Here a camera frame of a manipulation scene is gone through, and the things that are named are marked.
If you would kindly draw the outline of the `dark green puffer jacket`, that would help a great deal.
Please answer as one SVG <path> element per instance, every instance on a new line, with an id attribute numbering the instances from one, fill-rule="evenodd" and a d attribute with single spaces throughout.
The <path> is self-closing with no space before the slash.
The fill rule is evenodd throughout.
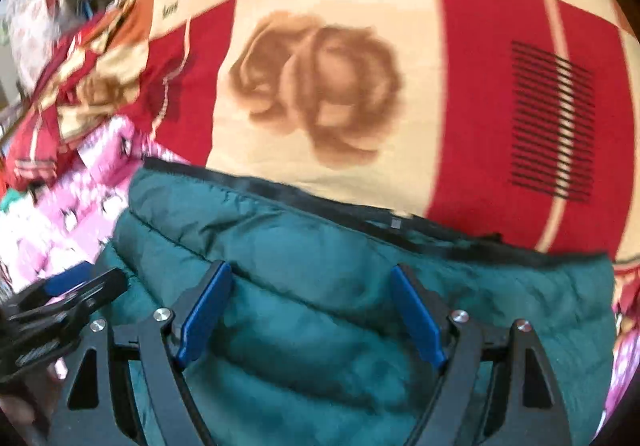
<path id="1" fill-rule="evenodd" d="M 615 340 L 607 256 L 542 254 L 423 218 L 394 221 L 251 177 L 150 159 L 98 258 L 128 291 L 105 312 L 140 322 L 217 261 L 234 286 L 186 383 L 219 445 L 399 445 L 433 388 L 390 298 L 390 272 L 495 326 L 529 320 L 550 359 L 570 434 L 596 434 Z"/>

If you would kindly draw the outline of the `pink penguin quilt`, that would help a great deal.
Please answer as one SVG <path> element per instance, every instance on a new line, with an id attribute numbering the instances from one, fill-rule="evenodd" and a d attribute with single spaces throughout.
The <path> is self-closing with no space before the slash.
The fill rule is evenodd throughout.
<path id="1" fill-rule="evenodd" d="M 78 148 L 57 182 L 1 207 L 1 296 L 94 262 L 128 206 L 129 184 L 146 157 L 183 158 L 114 117 Z"/>

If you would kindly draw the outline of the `red striped blanket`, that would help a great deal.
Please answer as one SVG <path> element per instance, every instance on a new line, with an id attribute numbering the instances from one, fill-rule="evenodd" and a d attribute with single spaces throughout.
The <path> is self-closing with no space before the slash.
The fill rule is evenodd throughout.
<path id="1" fill-rule="evenodd" d="M 88 113 L 78 92 L 101 54 L 92 43 L 102 19 L 101 14 L 94 16 L 56 44 L 3 161 L 9 187 L 25 190 L 32 183 L 54 183 L 70 166 L 79 144 L 104 121 L 103 114 Z"/>

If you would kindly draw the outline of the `red orange rose bedsheet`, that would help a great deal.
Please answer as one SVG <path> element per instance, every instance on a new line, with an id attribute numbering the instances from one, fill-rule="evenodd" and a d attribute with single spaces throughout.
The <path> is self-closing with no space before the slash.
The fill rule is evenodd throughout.
<path id="1" fill-rule="evenodd" d="M 98 28 L 88 113 L 197 166 L 639 262 L 639 42 L 615 0 L 125 0 Z"/>

